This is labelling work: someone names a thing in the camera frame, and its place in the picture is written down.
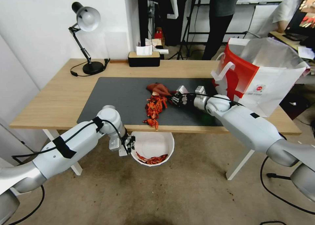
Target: lamp arm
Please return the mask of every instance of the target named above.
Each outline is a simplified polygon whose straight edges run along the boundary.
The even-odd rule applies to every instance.
[[[69,27],[69,31],[70,33],[73,35],[73,38],[76,40],[76,42],[78,43],[81,52],[83,53],[83,55],[85,56],[86,60],[88,61],[89,64],[92,64],[91,62],[91,57],[89,57],[89,53],[86,51],[85,48],[82,47],[81,43],[79,42],[78,38],[76,37],[76,32],[80,31],[81,29],[75,28],[75,26],[77,26],[78,23],[75,23],[73,26]]]

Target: paper bag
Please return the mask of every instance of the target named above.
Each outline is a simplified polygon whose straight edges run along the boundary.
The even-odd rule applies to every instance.
[[[269,117],[310,67],[286,44],[271,38],[231,38],[211,74],[219,94]]]

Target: black mat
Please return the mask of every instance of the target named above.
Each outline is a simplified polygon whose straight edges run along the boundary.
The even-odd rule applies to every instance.
[[[169,90],[176,90],[184,85],[194,92],[198,85],[203,85],[207,94],[216,91],[212,79],[200,78],[115,78],[100,77],[86,102],[77,123],[90,121],[105,105],[114,105],[125,125],[142,125],[147,119],[145,105],[151,94],[146,86],[151,83],[162,83]],[[197,109],[184,109],[167,104],[168,108],[159,114],[160,125],[217,126],[214,117]]]

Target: monitor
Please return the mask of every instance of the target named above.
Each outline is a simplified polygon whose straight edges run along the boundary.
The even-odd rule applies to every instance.
[[[315,0],[301,0],[285,32],[315,36]]]

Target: arm of person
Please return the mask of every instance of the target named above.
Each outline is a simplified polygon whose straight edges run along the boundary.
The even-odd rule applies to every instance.
[[[277,24],[275,31],[284,33],[293,16],[293,10],[296,9],[295,1],[284,0],[275,10],[272,23]]]
[[[282,21],[276,22],[276,24],[277,24],[277,27],[278,27],[276,31],[279,32],[279,33],[284,33],[284,31],[285,31],[286,27],[288,26],[289,22],[286,21],[286,20],[282,20]]]

